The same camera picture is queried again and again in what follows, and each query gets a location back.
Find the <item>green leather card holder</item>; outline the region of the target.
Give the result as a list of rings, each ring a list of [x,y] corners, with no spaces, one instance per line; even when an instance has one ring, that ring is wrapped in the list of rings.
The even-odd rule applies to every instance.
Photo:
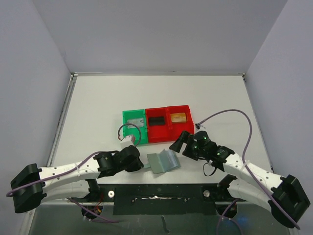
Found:
[[[160,153],[147,154],[148,163],[144,169],[150,169],[153,174],[161,174],[180,168],[180,162],[173,150],[163,149]]]

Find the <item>silver card in green bin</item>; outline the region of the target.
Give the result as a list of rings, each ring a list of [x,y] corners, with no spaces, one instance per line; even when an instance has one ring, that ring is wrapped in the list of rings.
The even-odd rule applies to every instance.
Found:
[[[133,124],[133,125],[137,126],[138,128],[141,128],[144,126],[144,118],[140,117],[140,118],[128,119],[127,123]]]

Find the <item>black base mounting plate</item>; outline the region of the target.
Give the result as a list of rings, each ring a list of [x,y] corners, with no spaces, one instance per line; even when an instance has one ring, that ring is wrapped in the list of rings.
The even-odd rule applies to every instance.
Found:
[[[233,201],[213,184],[101,184],[99,193],[76,201],[111,204],[114,215],[215,215],[218,204]]]

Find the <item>black card in red bin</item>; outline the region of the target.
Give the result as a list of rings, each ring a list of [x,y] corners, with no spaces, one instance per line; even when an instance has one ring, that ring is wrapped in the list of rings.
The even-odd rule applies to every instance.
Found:
[[[149,117],[148,118],[148,124],[149,124],[149,126],[162,126],[162,125],[165,125],[165,117],[164,116]]]

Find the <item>red bin right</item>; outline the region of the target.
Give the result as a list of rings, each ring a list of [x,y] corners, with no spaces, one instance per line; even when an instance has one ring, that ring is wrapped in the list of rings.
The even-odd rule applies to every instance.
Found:
[[[179,105],[179,106],[168,106],[167,107],[168,117],[169,117],[169,132],[170,132],[170,140],[175,141],[182,131],[187,131],[191,134],[194,134],[194,123],[192,120],[190,108],[188,105]],[[181,113],[185,112],[187,115],[186,123],[172,123],[170,114],[171,113]]]

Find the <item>orange card in red bin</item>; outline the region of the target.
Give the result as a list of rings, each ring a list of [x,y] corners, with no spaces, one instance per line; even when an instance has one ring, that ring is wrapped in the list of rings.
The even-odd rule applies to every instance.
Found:
[[[187,115],[185,112],[171,113],[170,118],[171,118],[172,123],[186,123],[187,122]]]

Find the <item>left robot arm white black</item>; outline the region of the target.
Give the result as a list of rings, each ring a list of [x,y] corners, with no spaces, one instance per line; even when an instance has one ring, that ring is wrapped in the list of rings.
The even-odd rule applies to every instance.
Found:
[[[120,151],[97,151],[78,163],[55,167],[27,165],[10,183],[7,197],[14,202],[15,213],[28,212],[42,202],[81,198],[96,202],[100,198],[97,179],[143,168],[139,150],[130,145]]]

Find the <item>red bin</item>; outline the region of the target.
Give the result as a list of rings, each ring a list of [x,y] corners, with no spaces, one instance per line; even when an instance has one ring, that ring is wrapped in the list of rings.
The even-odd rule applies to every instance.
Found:
[[[188,105],[179,105],[179,106],[168,106],[167,107],[168,117],[169,117],[169,132],[170,132],[170,140],[175,141],[182,131],[187,131],[191,134],[194,134],[194,123],[192,120],[190,108]],[[186,123],[172,123],[170,114],[171,113],[181,113],[185,112],[187,115]]]
[[[158,143],[158,142],[166,142],[170,140],[170,132],[169,132],[169,122],[167,118],[167,108],[159,107],[159,108],[149,108],[145,110],[146,120],[147,120],[147,136],[148,143]],[[149,126],[148,118],[149,117],[165,117],[165,125],[162,126]]]

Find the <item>red bin middle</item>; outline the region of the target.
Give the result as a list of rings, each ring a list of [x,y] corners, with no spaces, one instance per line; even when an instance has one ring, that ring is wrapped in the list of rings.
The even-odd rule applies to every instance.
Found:
[[[149,108],[145,110],[146,120],[147,120],[147,136],[148,143],[158,143],[158,142],[166,142],[170,140],[170,132],[169,132],[169,122],[167,118],[167,108],[159,107],[159,108]],[[149,117],[165,117],[165,125],[162,126],[149,126],[148,118]]]

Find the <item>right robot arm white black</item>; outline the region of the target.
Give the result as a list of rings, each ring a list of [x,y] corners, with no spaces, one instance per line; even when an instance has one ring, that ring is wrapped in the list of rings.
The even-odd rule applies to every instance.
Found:
[[[296,177],[274,174],[243,160],[232,149],[211,141],[206,131],[194,135],[183,131],[169,148],[195,161],[206,160],[225,172],[218,187],[221,199],[233,197],[258,205],[285,227],[297,228],[311,204]]]

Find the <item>green plastic bin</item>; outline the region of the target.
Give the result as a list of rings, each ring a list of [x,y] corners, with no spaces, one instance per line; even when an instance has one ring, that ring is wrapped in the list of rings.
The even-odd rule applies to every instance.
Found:
[[[145,110],[139,109],[139,110],[123,111],[122,116],[123,116],[123,124],[126,124],[128,119],[144,118],[144,126],[139,128],[141,132],[141,140],[140,140],[139,145],[147,144],[148,136],[147,136],[147,124],[146,124]],[[128,136],[128,135],[134,135],[136,143],[139,140],[139,132],[137,128],[132,125],[127,125],[123,127],[123,136]]]

